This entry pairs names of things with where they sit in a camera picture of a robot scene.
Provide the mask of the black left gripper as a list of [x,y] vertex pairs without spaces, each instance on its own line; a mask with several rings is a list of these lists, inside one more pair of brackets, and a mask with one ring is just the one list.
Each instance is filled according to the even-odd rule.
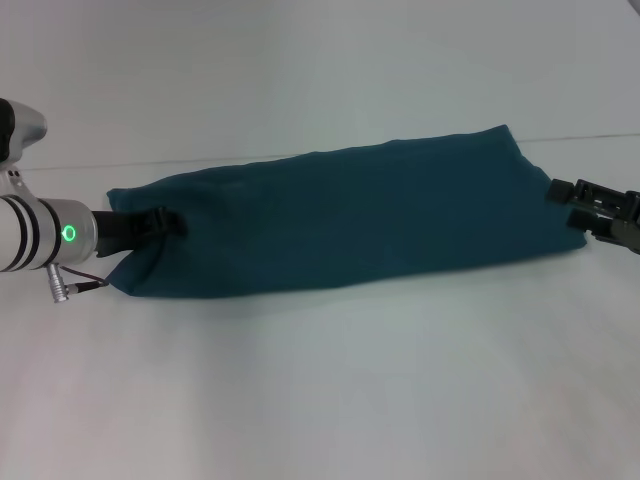
[[185,236],[188,232],[183,217],[165,207],[147,212],[93,211],[97,227],[96,254],[105,258],[143,247],[152,236]]

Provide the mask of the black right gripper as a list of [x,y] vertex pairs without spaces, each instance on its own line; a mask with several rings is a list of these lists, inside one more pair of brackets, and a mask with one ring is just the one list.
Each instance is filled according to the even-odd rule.
[[620,192],[591,182],[553,179],[545,200],[573,202],[567,226],[590,232],[598,241],[639,253],[639,193]]

